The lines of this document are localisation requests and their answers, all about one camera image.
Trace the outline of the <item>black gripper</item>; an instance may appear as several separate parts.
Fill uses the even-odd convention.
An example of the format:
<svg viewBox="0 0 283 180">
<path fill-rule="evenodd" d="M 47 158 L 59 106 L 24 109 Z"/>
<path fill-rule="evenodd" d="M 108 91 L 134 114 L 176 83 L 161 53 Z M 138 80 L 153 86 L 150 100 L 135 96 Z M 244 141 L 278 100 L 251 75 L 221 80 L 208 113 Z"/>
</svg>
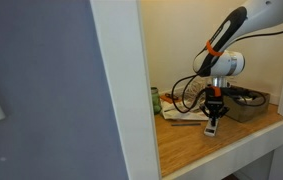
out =
<svg viewBox="0 0 283 180">
<path fill-rule="evenodd" d="M 208 86 L 204 89 L 205 101 L 204 104 L 200 106 L 203 113 L 209 117 L 211 126 L 216 126 L 219 124 L 220 118 L 224 116 L 229 108 L 224 106 L 222 91 L 219 87 Z"/>
</svg>

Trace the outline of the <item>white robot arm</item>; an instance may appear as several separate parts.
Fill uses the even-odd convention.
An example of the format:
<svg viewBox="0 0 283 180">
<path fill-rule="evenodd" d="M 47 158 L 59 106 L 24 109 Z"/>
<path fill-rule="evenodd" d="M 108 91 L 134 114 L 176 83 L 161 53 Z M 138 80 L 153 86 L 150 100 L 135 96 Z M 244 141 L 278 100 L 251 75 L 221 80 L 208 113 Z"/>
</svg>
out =
<svg viewBox="0 0 283 180">
<path fill-rule="evenodd" d="M 283 0 L 247 0 L 221 23 L 196 55 L 193 70 L 201 77 L 238 75 L 244 69 L 241 53 L 227 48 L 245 35 L 283 23 Z"/>
</svg>

